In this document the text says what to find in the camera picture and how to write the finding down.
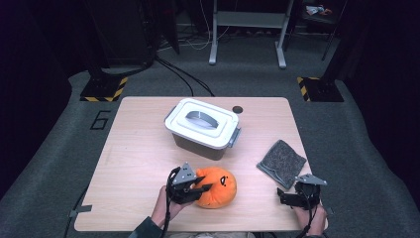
white plastic container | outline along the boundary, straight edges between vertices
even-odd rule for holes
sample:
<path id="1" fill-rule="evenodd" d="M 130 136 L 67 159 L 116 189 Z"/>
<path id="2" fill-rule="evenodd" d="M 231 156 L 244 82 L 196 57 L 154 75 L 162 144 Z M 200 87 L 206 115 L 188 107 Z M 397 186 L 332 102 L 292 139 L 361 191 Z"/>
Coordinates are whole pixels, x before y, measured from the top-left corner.
<path id="1" fill-rule="evenodd" d="M 164 120 L 178 147 L 218 161 L 240 135 L 238 115 L 199 100 L 182 99 Z"/>

black stand base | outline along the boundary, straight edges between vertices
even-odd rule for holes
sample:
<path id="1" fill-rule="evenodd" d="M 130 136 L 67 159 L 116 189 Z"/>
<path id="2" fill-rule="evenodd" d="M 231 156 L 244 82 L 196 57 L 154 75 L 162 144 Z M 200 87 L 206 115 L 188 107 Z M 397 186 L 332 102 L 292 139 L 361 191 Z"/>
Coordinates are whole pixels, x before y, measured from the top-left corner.
<path id="1" fill-rule="evenodd" d="M 334 83 L 327 84 L 318 77 L 298 77 L 297 82 L 305 101 L 344 102 Z"/>
<path id="2" fill-rule="evenodd" d="M 127 77 L 104 74 L 102 78 L 93 77 L 80 93 L 80 101 L 117 101 L 123 92 Z"/>

gray cloth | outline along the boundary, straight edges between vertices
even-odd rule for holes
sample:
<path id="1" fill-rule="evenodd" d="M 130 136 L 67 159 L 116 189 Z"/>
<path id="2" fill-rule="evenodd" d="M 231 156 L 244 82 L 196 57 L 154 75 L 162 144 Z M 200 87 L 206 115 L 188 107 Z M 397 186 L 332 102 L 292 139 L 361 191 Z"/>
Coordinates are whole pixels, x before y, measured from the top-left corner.
<path id="1" fill-rule="evenodd" d="M 287 143 L 278 140 L 257 167 L 284 188 L 290 189 L 305 163 L 305 158 L 297 155 Z"/>

dark curtain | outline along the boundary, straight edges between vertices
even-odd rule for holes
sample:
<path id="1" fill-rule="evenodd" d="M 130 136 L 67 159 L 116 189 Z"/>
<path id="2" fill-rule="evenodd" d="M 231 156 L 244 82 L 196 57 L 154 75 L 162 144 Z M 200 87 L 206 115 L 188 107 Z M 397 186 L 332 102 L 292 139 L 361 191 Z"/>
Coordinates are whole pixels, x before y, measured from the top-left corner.
<path id="1" fill-rule="evenodd" d="M 98 42 L 82 1 L 69 3 L 0 3 L 0 197 L 31 160 L 67 105 L 71 94 L 68 78 L 86 70 L 71 38 L 71 17 L 84 22 L 80 27 L 87 29 L 86 37 L 92 43 Z M 102 62 L 100 50 L 92 46 Z"/>
<path id="2" fill-rule="evenodd" d="M 363 49 L 344 79 L 363 113 L 371 141 L 420 207 L 416 184 L 420 173 L 420 30 L 416 25 L 420 15 L 416 5 L 386 0 L 370 9 Z"/>

orange pumpkin plush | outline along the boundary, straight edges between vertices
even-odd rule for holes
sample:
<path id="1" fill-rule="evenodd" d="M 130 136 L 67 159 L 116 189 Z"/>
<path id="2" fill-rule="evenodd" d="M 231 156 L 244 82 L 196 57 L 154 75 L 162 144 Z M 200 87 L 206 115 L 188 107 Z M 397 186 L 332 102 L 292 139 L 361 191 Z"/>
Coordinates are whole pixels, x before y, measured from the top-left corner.
<path id="1" fill-rule="evenodd" d="M 210 190 L 203 192 L 197 205 L 204 208 L 219 208 L 226 206 L 235 198 L 237 183 L 235 177 L 228 171 L 219 167 L 198 169 L 198 177 L 204 177 L 195 187 L 199 188 L 204 184 L 212 184 Z"/>

